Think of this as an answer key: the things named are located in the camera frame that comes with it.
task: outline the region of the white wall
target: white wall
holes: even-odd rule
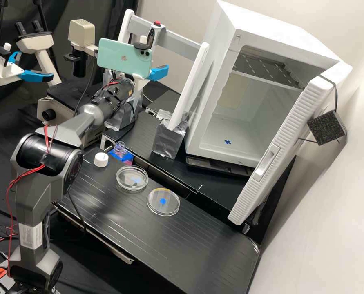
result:
[[[168,29],[201,42],[215,0],[140,0],[137,14],[158,20]],[[364,0],[228,0],[253,11],[298,25],[320,39],[354,66],[364,48]],[[179,93],[192,62],[163,48],[156,48],[154,65],[168,63],[170,71],[161,82]]]
[[[326,163],[311,148],[297,158],[249,294],[364,293],[364,81],[342,112],[338,156],[328,146],[317,147]]]

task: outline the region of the petri dish lid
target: petri dish lid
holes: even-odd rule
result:
[[[147,199],[149,209],[161,216],[171,216],[178,212],[181,202],[178,195],[166,188],[152,190]]]
[[[148,184],[149,177],[146,171],[136,165],[121,167],[116,173],[118,184],[129,191],[138,191]]]

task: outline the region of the gray robotic arm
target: gray robotic arm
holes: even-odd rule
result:
[[[11,165],[14,175],[45,167],[16,184],[16,217],[20,246],[10,257],[10,276],[16,284],[11,293],[28,288],[28,293],[53,293],[62,271],[59,256],[50,249],[48,218],[50,204],[60,201],[77,177],[82,162],[82,140],[98,129],[133,94],[134,85],[121,78],[113,95],[94,97],[78,115],[57,127],[47,154],[43,128],[24,136],[17,145]],[[56,126],[48,127],[53,134]]]

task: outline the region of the open door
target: open door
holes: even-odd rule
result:
[[[352,67],[342,61],[322,73],[337,88],[351,72]],[[260,162],[240,193],[228,219],[240,225],[262,203],[289,162],[309,134],[307,121],[321,114],[322,103],[334,86],[317,76],[301,92],[280,129],[269,144]]]

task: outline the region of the mint green smartphone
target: mint green smartphone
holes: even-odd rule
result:
[[[97,65],[126,74],[138,74],[146,78],[152,66],[152,50],[140,50],[132,44],[101,38]]]

